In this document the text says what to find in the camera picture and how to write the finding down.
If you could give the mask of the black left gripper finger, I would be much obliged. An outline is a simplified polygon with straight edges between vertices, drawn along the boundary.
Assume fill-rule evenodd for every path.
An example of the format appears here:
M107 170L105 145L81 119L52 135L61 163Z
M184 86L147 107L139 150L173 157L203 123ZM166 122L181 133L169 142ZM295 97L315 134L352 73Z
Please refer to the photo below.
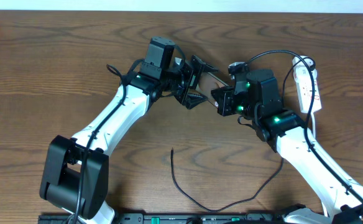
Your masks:
M202 73L217 72L218 68L214 67L206 62L200 62L200 70Z
M208 98L203 95L188 93L186 96L186 108L190 110L199 105L200 103L205 102L207 99Z

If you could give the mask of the bronze Galaxy smartphone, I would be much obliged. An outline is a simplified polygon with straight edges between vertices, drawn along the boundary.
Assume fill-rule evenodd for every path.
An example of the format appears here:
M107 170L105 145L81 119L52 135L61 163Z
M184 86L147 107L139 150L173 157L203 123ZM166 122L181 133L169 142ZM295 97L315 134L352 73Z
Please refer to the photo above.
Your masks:
M211 91L214 89L218 89L224 86L228 86L228 84L222 81L220 78L215 76L214 74L202 73L200 80L198 81L196 91L205 96L207 100L216 108L218 107L217 101L211 96Z

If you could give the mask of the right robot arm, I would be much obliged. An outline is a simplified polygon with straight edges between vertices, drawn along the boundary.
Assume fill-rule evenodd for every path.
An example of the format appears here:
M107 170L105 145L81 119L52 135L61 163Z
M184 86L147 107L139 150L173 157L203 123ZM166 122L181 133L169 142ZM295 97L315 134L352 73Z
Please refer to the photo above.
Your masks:
M321 200L333 223L363 220L363 186L321 147L307 124L284 108L278 83L269 69L249 70L242 62L230 64L233 86L213 89L222 116L239 114L258 138L286 159Z

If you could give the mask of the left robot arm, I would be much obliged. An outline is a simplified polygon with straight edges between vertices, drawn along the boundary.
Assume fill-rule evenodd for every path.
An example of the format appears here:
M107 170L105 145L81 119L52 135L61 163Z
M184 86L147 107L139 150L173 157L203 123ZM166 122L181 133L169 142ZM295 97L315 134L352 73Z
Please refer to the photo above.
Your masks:
M152 37L144 58L119 77L115 97L100 114L71 138L56 136L48 146L39 195L69 213L63 223L111 223L115 211L108 194L109 158L128 129L160 98L173 96L192 109L206 101L195 94L204 73L217 68L196 55L173 57L180 47L170 39Z

